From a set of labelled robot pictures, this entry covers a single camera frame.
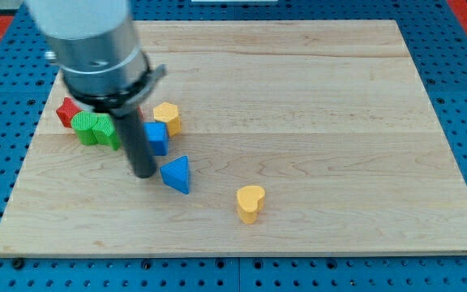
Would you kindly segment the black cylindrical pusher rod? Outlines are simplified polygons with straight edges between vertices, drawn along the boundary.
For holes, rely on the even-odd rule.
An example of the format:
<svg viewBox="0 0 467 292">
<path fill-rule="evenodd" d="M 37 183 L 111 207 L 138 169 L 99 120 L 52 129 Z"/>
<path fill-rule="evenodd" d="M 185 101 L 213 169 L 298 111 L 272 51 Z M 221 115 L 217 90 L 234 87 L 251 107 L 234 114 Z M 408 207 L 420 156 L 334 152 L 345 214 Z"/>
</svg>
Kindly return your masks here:
<svg viewBox="0 0 467 292">
<path fill-rule="evenodd" d="M 111 113 L 110 117 L 134 175 L 137 178 L 153 176 L 157 163 L 139 110 L 126 114 Z"/>
</svg>

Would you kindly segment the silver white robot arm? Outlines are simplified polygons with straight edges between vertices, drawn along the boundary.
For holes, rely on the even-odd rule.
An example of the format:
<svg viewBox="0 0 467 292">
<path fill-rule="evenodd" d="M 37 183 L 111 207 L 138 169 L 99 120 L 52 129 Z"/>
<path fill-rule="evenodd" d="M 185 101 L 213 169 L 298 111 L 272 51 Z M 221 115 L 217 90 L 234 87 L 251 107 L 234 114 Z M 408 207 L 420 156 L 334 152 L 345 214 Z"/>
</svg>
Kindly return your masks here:
<svg viewBox="0 0 467 292">
<path fill-rule="evenodd" d="M 45 37 L 45 58 L 59 66 L 68 92 L 83 110 L 108 114 L 133 173 L 156 172 L 139 107 L 165 76 L 142 49 L 127 0 L 25 0 Z"/>
</svg>

